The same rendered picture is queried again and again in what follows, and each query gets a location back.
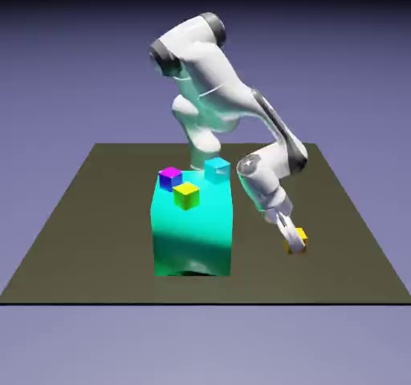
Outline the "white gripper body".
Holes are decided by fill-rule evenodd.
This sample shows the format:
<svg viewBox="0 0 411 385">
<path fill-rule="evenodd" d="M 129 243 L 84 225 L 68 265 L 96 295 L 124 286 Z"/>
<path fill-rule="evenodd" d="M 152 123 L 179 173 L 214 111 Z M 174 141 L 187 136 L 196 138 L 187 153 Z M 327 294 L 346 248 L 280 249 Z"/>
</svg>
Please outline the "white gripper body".
<svg viewBox="0 0 411 385">
<path fill-rule="evenodd" d="M 305 250 L 303 239 L 289 216 L 277 213 L 277 226 L 285 238 L 290 253 L 302 253 Z"/>
</svg>

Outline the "small magenta cube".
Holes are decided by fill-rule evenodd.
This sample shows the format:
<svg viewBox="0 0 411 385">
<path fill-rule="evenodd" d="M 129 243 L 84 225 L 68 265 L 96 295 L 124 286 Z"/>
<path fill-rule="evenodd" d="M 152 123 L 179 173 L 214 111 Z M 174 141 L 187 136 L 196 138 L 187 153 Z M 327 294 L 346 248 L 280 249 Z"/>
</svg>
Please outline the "small magenta cube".
<svg viewBox="0 0 411 385">
<path fill-rule="evenodd" d="M 172 192 L 173 188 L 182 183 L 183 172 L 174 167 L 167 167 L 158 172 L 160 188 Z"/>
</svg>

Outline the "large cyan box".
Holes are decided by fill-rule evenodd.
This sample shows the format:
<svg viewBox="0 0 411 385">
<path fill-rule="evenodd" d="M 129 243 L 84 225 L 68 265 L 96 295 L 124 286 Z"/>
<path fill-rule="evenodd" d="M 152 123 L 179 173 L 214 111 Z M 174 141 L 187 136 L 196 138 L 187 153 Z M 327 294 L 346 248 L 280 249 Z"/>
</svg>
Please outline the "large cyan box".
<svg viewBox="0 0 411 385">
<path fill-rule="evenodd" d="M 182 171 L 182 182 L 200 189 L 200 204 L 177 207 L 173 191 L 160 188 L 157 174 L 150 219 L 154 274 L 157 276 L 231 274 L 233 202 L 230 180 L 207 181 L 202 171 Z"/>
</svg>

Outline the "small yellow cube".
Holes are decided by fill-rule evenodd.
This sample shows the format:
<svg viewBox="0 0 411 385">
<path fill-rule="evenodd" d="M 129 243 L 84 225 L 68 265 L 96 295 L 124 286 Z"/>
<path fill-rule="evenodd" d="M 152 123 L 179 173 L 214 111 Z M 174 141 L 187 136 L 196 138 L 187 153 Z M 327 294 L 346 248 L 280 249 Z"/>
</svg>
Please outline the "small yellow cube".
<svg viewBox="0 0 411 385">
<path fill-rule="evenodd" d="M 185 182 L 173 187 L 174 204 L 183 210 L 190 210 L 200 204 L 200 189 L 195 184 Z"/>
</svg>

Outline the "small orange cube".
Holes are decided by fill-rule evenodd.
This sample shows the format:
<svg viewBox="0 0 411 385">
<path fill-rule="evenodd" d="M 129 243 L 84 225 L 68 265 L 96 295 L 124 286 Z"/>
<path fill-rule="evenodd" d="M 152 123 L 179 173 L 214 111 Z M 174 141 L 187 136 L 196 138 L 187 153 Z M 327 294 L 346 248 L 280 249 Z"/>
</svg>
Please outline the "small orange cube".
<svg viewBox="0 0 411 385">
<path fill-rule="evenodd" d="M 303 241 L 303 247 L 301 249 L 292 249 L 287 241 L 284 241 L 284 247 L 285 250 L 288 254 L 302 254 L 302 253 L 306 253 L 307 252 L 307 242 L 308 242 L 308 238 L 307 238 L 307 234 L 304 232 L 304 230 L 302 228 L 297 228 L 296 229 L 299 237 L 302 239 Z"/>
</svg>

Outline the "small cyan cube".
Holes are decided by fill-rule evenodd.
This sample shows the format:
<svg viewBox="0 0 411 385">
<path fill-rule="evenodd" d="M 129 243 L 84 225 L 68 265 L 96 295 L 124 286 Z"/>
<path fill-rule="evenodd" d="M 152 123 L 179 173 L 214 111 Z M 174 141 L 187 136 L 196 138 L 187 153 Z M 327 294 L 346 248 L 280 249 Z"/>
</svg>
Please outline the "small cyan cube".
<svg viewBox="0 0 411 385">
<path fill-rule="evenodd" d="M 220 184 L 230 179 L 230 162 L 221 157 L 214 157 L 204 162 L 204 177 L 213 184 Z"/>
</svg>

